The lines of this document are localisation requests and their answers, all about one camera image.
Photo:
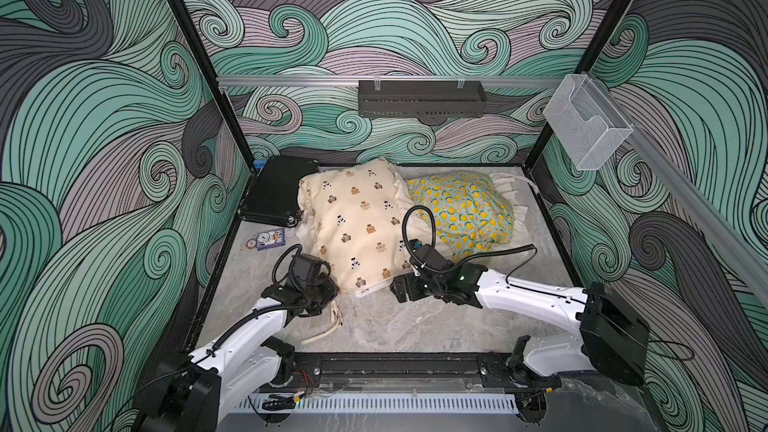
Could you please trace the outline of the cream animal print pillow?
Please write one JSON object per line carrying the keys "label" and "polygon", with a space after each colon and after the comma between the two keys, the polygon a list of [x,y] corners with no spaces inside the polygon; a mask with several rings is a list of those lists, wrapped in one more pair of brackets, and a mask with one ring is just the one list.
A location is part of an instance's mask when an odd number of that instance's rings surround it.
{"label": "cream animal print pillow", "polygon": [[298,186],[297,237],[328,264],[341,294],[365,297],[410,269],[401,232],[405,183],[388,161],[317,172]]}

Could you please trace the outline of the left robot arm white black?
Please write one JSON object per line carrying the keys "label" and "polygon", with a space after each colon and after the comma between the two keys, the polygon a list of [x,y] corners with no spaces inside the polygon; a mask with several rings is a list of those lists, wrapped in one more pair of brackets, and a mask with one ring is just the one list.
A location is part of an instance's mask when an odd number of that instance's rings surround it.
{"label": "left robot arm white black", "polygon": [[295,348],[275,337],[293,319],[320,315],[338,295],[328,262],[290,249],[251,312],[207,345],[167,355],[139,389],[133,431],[214,431],[237,404],[275,380],[289,382]]}

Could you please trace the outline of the lemon print teal pillow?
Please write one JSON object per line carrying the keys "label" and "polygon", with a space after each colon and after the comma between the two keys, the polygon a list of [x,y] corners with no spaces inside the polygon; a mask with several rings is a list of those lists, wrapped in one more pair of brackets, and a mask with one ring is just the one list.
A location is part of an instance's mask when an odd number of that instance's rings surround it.
{"label": "lemon print teal pillow", "polygon": [[414,203],[432,211],[437,237],[457,260],[531,242],[528,208],[517,202],[512,182],[507,174],[460,170],[411,178],[407,185]]}

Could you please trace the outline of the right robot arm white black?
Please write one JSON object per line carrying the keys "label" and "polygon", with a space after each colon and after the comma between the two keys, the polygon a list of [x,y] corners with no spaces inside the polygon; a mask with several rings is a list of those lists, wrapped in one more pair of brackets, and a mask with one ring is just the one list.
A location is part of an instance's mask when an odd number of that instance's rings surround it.
{"label": "right robot arm white black", "polygon": [[605,284],[579,288],[519,279],[467,259],[453,264],[429,245],[408,253],[406,274],[390,285],[399,302],[434,297],[513,312],[560,329],[543,339],[520,338],[510,369],[538,378],[594,371],[624,385],[643,384],[650,325]]}

